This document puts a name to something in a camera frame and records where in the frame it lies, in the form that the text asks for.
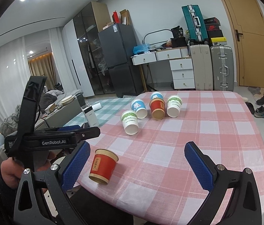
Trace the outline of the person's left hand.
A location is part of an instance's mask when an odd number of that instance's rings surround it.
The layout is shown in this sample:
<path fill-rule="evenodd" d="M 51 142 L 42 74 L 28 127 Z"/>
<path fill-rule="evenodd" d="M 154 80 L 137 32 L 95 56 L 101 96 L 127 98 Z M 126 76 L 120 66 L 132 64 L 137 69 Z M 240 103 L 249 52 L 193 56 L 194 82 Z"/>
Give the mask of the person's left hand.
<path fill-rule="evenodd" d="M 45 164 L 39 167 L 37 172 L 48 170 L 51 167 L 50 161 L 54 158 L 56 158 L 56 154 L 50 151 Z M 12 189 L 18 187 L 24 170 L 25 167 L 18 164 L 11 157 L 1 163 L 1 176 L 5 184 Z"/>

